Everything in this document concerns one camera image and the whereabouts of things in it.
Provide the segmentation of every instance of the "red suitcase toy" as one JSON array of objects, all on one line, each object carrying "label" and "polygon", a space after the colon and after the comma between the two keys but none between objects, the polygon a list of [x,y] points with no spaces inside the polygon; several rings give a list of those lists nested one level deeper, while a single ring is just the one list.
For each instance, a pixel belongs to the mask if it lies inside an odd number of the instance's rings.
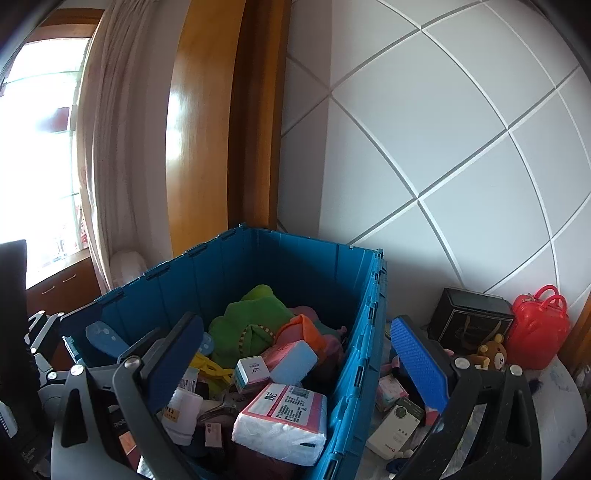
[{"label": "red suitcase toy", "polygon": [[[545,300],[541,295],[553,290]],[[566,300],[553,285],[546,285],[535,295],[519,295],[513,302],[515,320],[507,334],[507,362],[524,369],[546,368],[570,332]]]}]

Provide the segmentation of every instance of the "window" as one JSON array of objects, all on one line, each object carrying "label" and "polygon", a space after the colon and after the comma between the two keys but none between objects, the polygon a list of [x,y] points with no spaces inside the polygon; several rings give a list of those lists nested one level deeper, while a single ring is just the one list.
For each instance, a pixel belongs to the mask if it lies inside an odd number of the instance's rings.
[{"label": "window", "polygon": [[89,40],[26,43],[0,90],[0,242],[27,240],[27,287],[87,247],[74,128]]}]

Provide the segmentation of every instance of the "teddy bear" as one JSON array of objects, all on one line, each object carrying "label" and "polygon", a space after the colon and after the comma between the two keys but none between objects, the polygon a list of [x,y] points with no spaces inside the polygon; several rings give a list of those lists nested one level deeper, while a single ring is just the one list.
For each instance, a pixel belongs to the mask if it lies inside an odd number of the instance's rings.
[{"label": "teddy bear", "polygon": [[478,347],[478,351],[469,355],[468,358],[474,362],[476,368],[488,370],[491,366],[495,370],[501,370],[507,358],[507,351],[502,343],[503,336],[497,333],[494,340]]}]

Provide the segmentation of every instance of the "silver screw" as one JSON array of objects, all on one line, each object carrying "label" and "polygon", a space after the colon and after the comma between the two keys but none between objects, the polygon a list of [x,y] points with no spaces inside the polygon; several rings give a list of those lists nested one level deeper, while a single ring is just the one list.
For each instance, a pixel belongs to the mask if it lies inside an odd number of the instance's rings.
[{"label": "silver screw", "polygon": [[461,368],[462,370],[466,370],[467,368],[470,368],[470,361],[467,358],[464,358],[462,356],[459,356],[458,358],[456,358],[454,363],[456,364],[456,367]]},{"label": "silver screw", "polygon": [[511,365],[509,367],[509,371],[512,375],[515,375],[516,377],[520,377],[521,375],[523,375],[523,369],[519,365]]},{"label": "silver screw", "polygon": [[80,365],[80,364],[76,364],[72,368],[70,368],[70,373],[72,375],[74,375],[75,377],[80,375],[83,371],[84,371],[84,366]]},{"label": "silver screw", "polygon": [[141,363],[141,360],[136,356],[130,356],[125,362],[123,362],[123,366],[125,368],[134,368],[138,367]]}]

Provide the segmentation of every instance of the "black gift box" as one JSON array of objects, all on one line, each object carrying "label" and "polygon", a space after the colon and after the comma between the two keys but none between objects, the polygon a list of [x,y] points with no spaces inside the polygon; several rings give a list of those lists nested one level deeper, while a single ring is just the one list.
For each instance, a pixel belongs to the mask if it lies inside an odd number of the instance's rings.
[{"label": "black gift box", "polygon": [[501,297],[444,288],[427,329],[429,338],[455,353],[475,353],[513,322],[511,304]]}]

